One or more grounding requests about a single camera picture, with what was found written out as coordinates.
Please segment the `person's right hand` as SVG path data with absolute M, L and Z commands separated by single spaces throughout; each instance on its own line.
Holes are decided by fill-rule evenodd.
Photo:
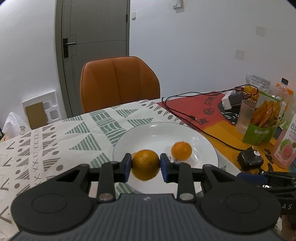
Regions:
M 284 240 L 295 241 L 295 215 L 283 215 L 282 219 L 282 229 L 281 229 L 281 237 Z

